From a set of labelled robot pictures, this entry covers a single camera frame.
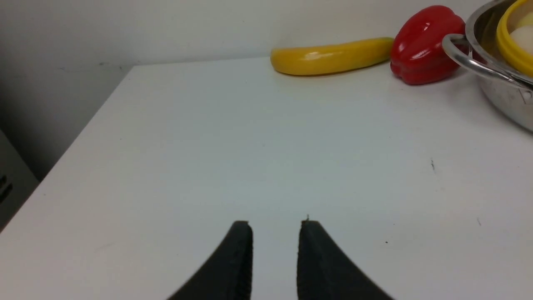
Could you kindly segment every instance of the white table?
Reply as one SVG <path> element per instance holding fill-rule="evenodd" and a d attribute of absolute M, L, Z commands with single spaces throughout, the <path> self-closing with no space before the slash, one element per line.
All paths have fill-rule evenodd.
<path fill-rule="evenodd" d="M 135 67 L 0 234 L 0 291 L 164 300 L 244 219 L 252 298 L 296 299 L 309 214 L 397 300 L 531 299 L 532 157 L 464 73 Z"/>

